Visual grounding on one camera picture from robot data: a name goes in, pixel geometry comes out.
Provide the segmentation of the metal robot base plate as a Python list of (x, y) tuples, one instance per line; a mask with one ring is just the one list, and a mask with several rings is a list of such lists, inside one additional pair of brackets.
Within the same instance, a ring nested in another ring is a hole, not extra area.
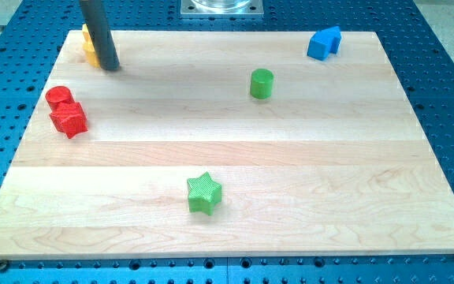
[(262, 16), (263, 0), (181, 0), (185, 16)]

